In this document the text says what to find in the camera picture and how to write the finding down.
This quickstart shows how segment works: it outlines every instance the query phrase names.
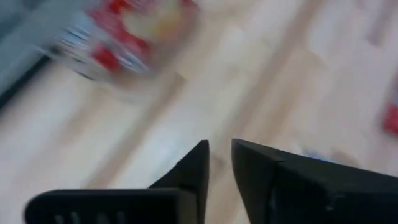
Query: blurry object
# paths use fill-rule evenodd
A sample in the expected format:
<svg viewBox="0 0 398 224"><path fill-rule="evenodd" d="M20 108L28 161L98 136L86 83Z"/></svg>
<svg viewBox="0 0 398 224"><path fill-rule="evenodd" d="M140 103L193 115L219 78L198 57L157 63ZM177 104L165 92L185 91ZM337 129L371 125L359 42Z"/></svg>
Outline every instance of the blurry object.
<svg viewBox="0 0 398 224"><path fill-rule="evenodd" d="M345 152L339 151L337 149L335 149L330 155L325 155L317 150L304 148L301 154L312 159L334 162L335 164L359 168L359 164L355 159L347 155Z"/></svg>
<svg viewBox="0 0 398 224"><path fill-rule="evenodd" d="M150 73L179 44L197 15L191 0L101 1L76 14L44 52L94 80L121 69Z"/></svg>
<svg viewBox="0 0 398 224"><path fill-rule="evenodd" d="M383 122L383 128L393 134L398 134L398 101L393 101L387 106L386 118Z"/></svg>
<svg viewBox="0 0 398 224"><path fill-rule="evenodd" d="M387 104L387 109L382 123L382 127L389 133L398 134L398 86L393 87L392 98Z"/></svg>

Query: gray surface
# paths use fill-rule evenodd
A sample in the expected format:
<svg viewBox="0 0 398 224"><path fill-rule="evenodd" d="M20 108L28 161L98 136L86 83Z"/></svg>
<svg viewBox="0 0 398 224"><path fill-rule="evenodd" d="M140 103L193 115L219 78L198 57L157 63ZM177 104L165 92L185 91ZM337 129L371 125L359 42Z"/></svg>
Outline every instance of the gray surface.
<svg viewBox="0 0 398 224"><path fill-rule="evenodd" d="M41 58L37 46L50 42L82 2L0 0L0 94Z"/></svg>

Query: wooden floor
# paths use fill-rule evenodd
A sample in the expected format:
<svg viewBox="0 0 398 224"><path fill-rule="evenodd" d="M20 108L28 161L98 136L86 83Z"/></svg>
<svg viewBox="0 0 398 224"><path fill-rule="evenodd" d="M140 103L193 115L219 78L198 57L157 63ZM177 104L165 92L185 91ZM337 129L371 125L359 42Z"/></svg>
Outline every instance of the wooden floor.
<svg viewBox="0 0 398 224"><path fill-rule="evenodd" d="M398 175L380 130L398 80L395 0L201 0L195 35L117 88L51 64L0 115L0 223L59 188L147 187L211 145L207 223L248 223L230 139Z"/></svg>

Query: red packaging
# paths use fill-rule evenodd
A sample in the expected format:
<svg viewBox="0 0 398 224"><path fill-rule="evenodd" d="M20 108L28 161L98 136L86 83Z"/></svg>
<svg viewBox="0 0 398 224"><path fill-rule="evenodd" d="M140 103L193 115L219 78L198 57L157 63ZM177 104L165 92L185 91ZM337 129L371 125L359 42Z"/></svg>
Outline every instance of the red packaging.
<svg viewBox="0 0 398 224"><path fill-rule="evenodd" d="M398 106L395 103L389 103L386 117L383 121L383 128L394 134L398 134Z"/></svg>
<svg viewBox="0 0 398 224"><path fill-rule="evenodd" d="M196 10L191 0L111 0L88 15L125 51L124 58L151 68L188 29Z"/></svg>

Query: red and white package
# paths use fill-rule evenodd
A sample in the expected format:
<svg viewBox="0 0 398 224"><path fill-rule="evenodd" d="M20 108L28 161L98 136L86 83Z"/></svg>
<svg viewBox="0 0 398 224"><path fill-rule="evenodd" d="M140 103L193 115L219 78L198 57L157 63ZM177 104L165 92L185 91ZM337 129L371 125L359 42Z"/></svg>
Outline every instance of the red and white package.
<svg viewBox="0 0 398 224"><path fill-rule="evenodd" d="M191 26L196 11L192 0L104 0L87 14L116 43L115 54L127 60L124 66L144 71L156 67L160 55Z"/></svg>

